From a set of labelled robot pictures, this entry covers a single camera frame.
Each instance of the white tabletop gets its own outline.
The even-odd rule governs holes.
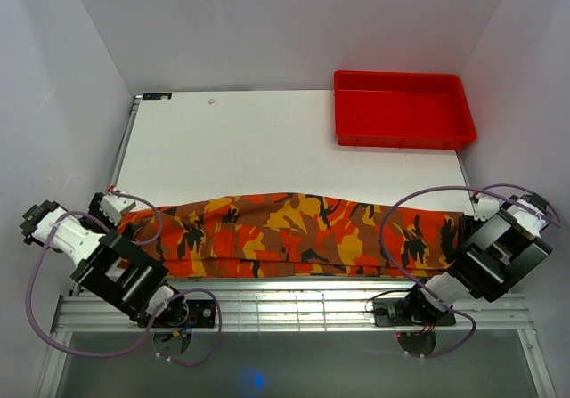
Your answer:
[[[154,204],[225,195],[313,193],[390,205],[465,184],[454,151],[340,147],[331,91],[173,93],[141,101],[118,187]],[[465,191],[406,207],[473,214]]]

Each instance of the folded cloth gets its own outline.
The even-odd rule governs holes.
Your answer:
[[[380,252],[389,207],[300,193],[232,196],[160,207],[164,227],[142,247],[174,277],[400,276]],[[418,277],[447,267],[462,213],[397,208],[385,228],[388,250]],[[127,214],[137,240],[159,222],[150,209]]]

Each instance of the white wall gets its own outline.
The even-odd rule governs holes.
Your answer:
[[[0,389],[29,398],[47,347],[24,313],[39,247],[22,243],[21,215],[44,199],[86,207],[107,182],[132,99],[81,0],[0,0],[0,59]],[[71,270],[50,254],[40,273],[45,329]]]
[[[502,0],[462,74],[479,138],[465,153],[475,184],[536,189],[570,218],[570,0]],[[521,283],[558,396],[570,396],[570,236]]]
[[[83,0],[132,93],[459,73],[500,0]]]

